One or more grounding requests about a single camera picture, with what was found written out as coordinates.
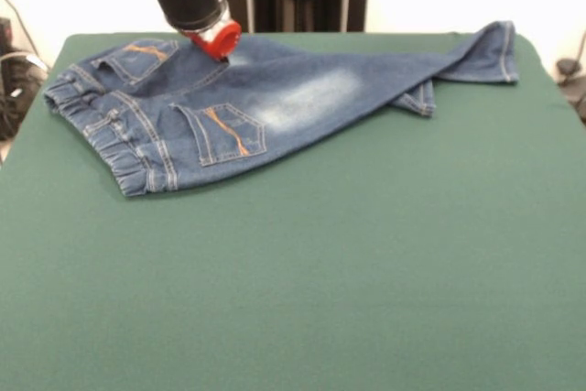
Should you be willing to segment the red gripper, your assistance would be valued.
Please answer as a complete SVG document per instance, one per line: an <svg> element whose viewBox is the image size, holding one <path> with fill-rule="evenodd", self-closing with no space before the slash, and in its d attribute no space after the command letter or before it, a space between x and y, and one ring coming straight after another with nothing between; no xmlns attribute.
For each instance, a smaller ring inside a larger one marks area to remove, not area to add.
<svg viewBox="0 0 586 391"><path fill-rule="evenodd" d="M185 32L187 38L214 60L228 57L238 45L241 35L241 26L232 19L207 29Z"/></svg>

